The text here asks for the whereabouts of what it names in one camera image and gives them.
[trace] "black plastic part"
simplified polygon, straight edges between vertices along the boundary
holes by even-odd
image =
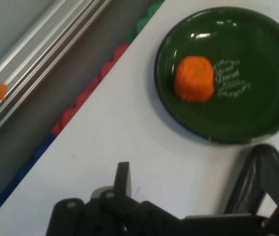
[[[274,202],[279,205],[279,160],[270,155],[262,159],[261,184]]]
[[[84,212],[80,199],[65,199],[53,208],[46,236],[75,236],[77,222]]]
[[[230,196],[225,214],[257,213],[266,194],[261,176],[269,177],[267,173],[262,173],[262,170],[268,171],[266,166],[262,168],[262,162],[274,159],[279,163],[279,152],[273,146],[261,144],[253,147]]]
[[[76,236],[116,236],[121,233],[117,217],[103,211],[99,199],[92,199],[84,206]]]
[[[129,162],[120,162],[118,164],[113,189],[115,194],[131,196],[131,174]]]

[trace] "orange toy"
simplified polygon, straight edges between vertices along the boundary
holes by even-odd
[[[203,102],[214,93],[214,69],[205,57],[189,56],[178,65],[174,91],[184,101]]]

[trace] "table surface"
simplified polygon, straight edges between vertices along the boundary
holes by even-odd
[[[227,5],[279,22],[278,0],[166,0],[0,208],[0,235],[45,235],[56,202],[88,201],[93,190],[113,184],[120,161],[131,164],[135,200],[180,218],[222,213],[248,146],[210,143],[177,124],[159,100],[153,67],[163,37],[177,22]],[[266,142],[279,150],[279,133]]]

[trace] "green plate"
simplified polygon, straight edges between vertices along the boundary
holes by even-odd
[[[215,91],[206,102],[184,102],[174,93],[176,68],[187,56],[206,57],[214,67]],[[235,7],[195,13],[163,40],[155,84],[169,113],[209,140],[266,138],[279,131],[279,24]]]

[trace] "orange piece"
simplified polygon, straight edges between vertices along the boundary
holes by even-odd
[[[205,57],[189,56],[178,65],[174,91],[184,101],[203,102],[214,93],[214,69]]]
[[[7,85],[0,83],[0,101],[5,100],[6,91],[7,91]]]

